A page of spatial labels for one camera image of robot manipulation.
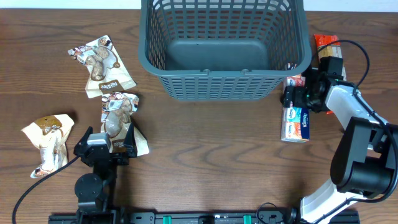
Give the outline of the orange cracker package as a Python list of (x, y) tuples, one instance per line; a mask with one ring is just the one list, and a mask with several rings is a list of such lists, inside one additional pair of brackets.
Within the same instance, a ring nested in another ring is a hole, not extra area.
[[(318, 68), (320, 64), (320, 59), (322, 57), (339, 57), (343, 58), (342, 52), (341, 52), (341, 46), (340, 46), (340, 40), (336, 35), (321, 35), (321, 34), (315, 34), (315, 42), (317, 45), (317, 57), (318, 57)], [(331, 86), (333, 85), (339, 85), (342, 84), (346, 80), (346, 71), (345, 71), (345, 66), (343, 63), (343, 79), (339, 80), (336, 78), (330, 79), (331, 81)]]

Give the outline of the Panbee snack bag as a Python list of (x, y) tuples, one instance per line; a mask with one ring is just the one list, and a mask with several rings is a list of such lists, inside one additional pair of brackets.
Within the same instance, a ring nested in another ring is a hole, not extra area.
[(125, 152), (123, 146), (132, 115), (137, 111), (139, 98), (132, 93), (108, 93), (101, 97), (101, 132), (109, 135), (110, 153)]
[(72, 48), (68, 54), (84, 65), (90, 74), (85, 87), (89, 98), (136, 86), (108, 35)]

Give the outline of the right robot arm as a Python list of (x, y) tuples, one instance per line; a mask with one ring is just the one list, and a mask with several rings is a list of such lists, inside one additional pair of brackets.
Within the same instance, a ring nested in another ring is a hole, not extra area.
[(332, 111), (344, 129), (330, 178), (319, 189), (290, 209), (266, 202), (254, 213), (136, 212), (130, 223), (359, 223), (349, 206), (381, 202), (397, 188), (397, 126), (380, 117), (336, 67), (308, 67), (302, 75), (305, 86), (287, 86), (285, 103)]

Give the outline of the beige snack bag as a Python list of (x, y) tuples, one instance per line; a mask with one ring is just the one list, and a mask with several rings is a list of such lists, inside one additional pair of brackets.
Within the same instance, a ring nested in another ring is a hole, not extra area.
[(31, 178), (46, 177), (68, 163), (66, 141), (74, 124), (69, 115), (56, 114), (39, 118), (21, 129), (40, 151), (42, 163)]

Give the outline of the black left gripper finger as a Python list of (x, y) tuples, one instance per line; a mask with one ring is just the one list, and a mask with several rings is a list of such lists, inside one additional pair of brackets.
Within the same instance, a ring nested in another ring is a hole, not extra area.
[(133, 123), (129, 125), (123, 146), (126, 148), (126, 154), (128, 157), (137, 157), (137, 144), (135, 140), (135, 130)]
[(91, 126), (88, 127), (83, 137), (78, 141), (75, 145), (73, 153), (76, 156), (82, 156), (88, 150), (88, 138), (93, 133), (93, 128)]

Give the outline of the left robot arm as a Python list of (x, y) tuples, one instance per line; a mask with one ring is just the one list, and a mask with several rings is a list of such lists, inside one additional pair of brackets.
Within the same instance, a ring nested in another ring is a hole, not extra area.
[(129, 155), (110, 153), (110, 147), (108, 134), (94, 133), (89, 127), (74, 148), (74, 155), (93, 169), (75, 184), (78, 224), (128, 224), (130, 221), (126, 209), (113, 204), (117, 169), (129, 164)]

